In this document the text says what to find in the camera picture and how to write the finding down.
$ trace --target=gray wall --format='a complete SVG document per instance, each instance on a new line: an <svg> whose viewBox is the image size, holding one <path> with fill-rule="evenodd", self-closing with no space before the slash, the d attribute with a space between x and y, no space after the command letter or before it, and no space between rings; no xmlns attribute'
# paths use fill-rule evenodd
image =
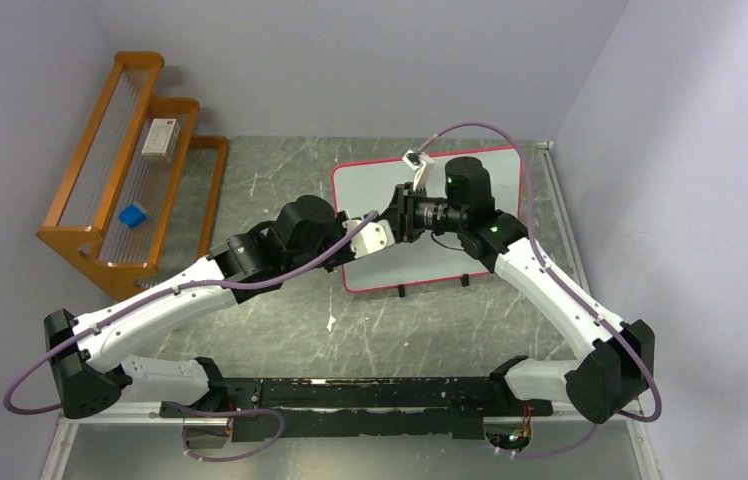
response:
<svg viewBox="0 0 748 480"><path fill-rule="evenodd" d="M590 285L657 334L665 478L748 478L748 0L631 1L556 146Z"/></svg>
<svg viewBox="0 0 748 480"><path fill-rule="evenodd" d="M119 48L183 67L170 91L215 132L427 137L482 119L548 139L627 0L90 3Z"/></svg>
<svg viewBox="0 0 748 480"><path fill-rule="evenodd" d="M113 53L80 0L0 1L0 401L10 379L42 355L45 315L105 301L35 230ZM18 400L57 401L49 372L35 375ZM0 478L39 478L55 418L17 417L0 404Z"/></svg>

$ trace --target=metal edge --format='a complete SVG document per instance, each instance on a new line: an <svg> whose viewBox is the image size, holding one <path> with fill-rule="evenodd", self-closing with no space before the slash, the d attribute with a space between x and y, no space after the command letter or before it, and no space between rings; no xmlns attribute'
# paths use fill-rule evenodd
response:
<svg viewBox="0 0 748 480"><path fill-rule="evenodd" d="M563 403L563 402L551 402L551 408L554 409L554 414L550 417L533 417L534 422L552 422L552 421L558 421L558 420L583 420L586 421L585 418L583 418L583 415L580 415L580 412L577 411L577 409L574 408L574 405L570 403ZM520 422L521 417L484 417L483 418L483 424L486 425L493 425L496 423L512 423L512 422Z"/></svg>
<svg viewBox="0 0 748 480"><path fill-rule="evenodd" d="M589 290L589 283L586 280L586 273L583 269L583 262L580 259L580 252L577 250L577 243L574 240L574 232L571 229L571 223L568 220L568 211L565 208L565 201L563 200L562 191L560 190L559 181L557 180L556 170L554 168L554 161L551 155L553 150L553 142L550 142L548 148L539 148L540 154L542 155L542 166L545 169L545 177L551 186L551 201L554 205L554 210L557 214L557 222L560 229L563 232L563 243L565 248L570 255L574 263L574 274L577 276L575 281L578 281L580 287L591 295ZM634 404L638 404L638 410L641 412L644 408L653 407L653 402L649 402L648 399L644 401L642 399L634 400ZM633 445L633 451L636 455L636 462L639 465L639 472L642 478L645 480L658 480L661 478L659 468L657 467L657 459L654 454L654 448L651 444L651 437L648 435L648 429L644 424L635 422L632 420L625 420L628 424L630 431L630 441Z"/></svg>
<svg viewBox="0 0 748 480"><path fill-rule="evenodd" d="M224 426L226 418L162 418L159 416L161 402L125 402L115 404L105 411L86 418L59 419L63 424L85 425L195 425L195 426Z"/></svg>
<svg viewBox="0 0 748 480"><path fill-rule="evenodd" d="M44 461L44 468L41 470L41 480L61 480L65 467L68 465L68 458L71 455L78 428L76 424L71 423L59 422L56 425L53 443L50 444L47 460Z"/></svg>
<svg viewBox="0 0 748 480"><path fill-rule="evenodd" d="M630 432L630 443L633 445L633 453L636 455L636 463L639 465L642 478L644 480L662 479L648 429L640 422L628 421L627 430Z"/></svg>
<svg viewBox="0 0 748 480"><path fill-rule="evenodd" d="M557 224L560 231L562 232L562 241L565 246L566 252L569 258L574 264L574 280L580 285L586 293L591 295L589 291L589 282L586 280L586 274L583 271L583 263L580 261L580 252L577 251L577 243L574 240L574 232L571 230L571 223L568 221L568 211L565 208L565 201L562 198L562 191L559 187L559 181L557 180L557 174L554 169L553 157L551 152L547 149L540 148L539 154L542 156L542 167L545 169L545 178L548 184L551 186L551 202L554 205L556 211Z"/></svg>

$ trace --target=orange wooden shelf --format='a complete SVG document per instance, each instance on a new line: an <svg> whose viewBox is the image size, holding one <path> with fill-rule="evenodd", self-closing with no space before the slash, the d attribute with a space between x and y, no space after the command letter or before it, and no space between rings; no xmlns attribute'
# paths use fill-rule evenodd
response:
<svg viewBox="0 0 748 480"><path fill-rule="evenodd" d="M136 281L157 273L168 220L200 108L191 98L153 93L164 65L153 52L120 52L38 237L115 300L143 288ZM137 151L154 118L180 125L174 158L148 161ZM219 149L203 232L208 244L226 158L224 137L194 137ZM148 210L134 229L112 222L130 203ZM201 237L201 248L204 238Z"/></svg>

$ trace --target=gray marble floor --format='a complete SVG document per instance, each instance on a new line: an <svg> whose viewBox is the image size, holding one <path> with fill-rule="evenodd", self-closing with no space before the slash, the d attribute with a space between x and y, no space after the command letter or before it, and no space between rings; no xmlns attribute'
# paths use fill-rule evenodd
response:
<svg viewBox="0 0 748 480"><path fill-rule="evenodd" d="M275 218L300 195L332 199L330 172L337 163L400 156L420 143L409 138L233 138L213 244ZM499 144L443 138L430 151ZM547 166L534 143L521 146L533 172L539 241L571 272ZM191 160L163 250L163 276L194 260L211 162ZM331 315L337 321L328 330ZM226 376L253 377L486 375L514 355L573 358L539 311L493 276L473 279L467 288L459 282L412 287L406 298L398 298L396 291L348 293L340 273L324 271L196 320L141 354L170 360L208 356Z"/></svg>

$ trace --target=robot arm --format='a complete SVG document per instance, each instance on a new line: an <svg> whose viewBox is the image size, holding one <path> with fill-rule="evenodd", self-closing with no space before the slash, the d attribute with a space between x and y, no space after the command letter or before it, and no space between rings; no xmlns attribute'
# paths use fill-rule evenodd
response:
<svg viewBox="0 0 748 480"><path fill-rule="evenodd" d="M429 157L411 154L407 154L415 160L411 163L421 162L421 167L429 163ZM576 360L563 362L513 358L493 373L506 396L571 403L592 422L605 422L647 389L638 369L610 334L549 278L545 270L555 266L544 258L543 268L536 259L526 227L495 210L489 174L480 161L456 158L445 170L446 197L426 197L421 174L414 182L397 185L390 205L376 221L319 267L331 270L398 243L413 242L428 230L456 233L466 253L524 293L575 353ZM48 348L89 328L94 331L51 360L65 416L94 415L119 400L170 401L211 410L217 404L210 398L217 395L213 382L221 375L210 359L172 362L137 357L133 352L190 320L282 285L240 290L219 282L255 283L287 274L335 246L361 222L344 212L335 214L318 197L304 196L284 206L275 221L228 238L179 275L140 295L76 318L64 310L51 314L45 320ZM622 322L561 270L555 272L594 304L653 368L653 332L644 322ZM199 286L179 290L189 282ZM155 300L148 303L150 297ZM98 327L116 314L120 314L116 321Z"/></svg>

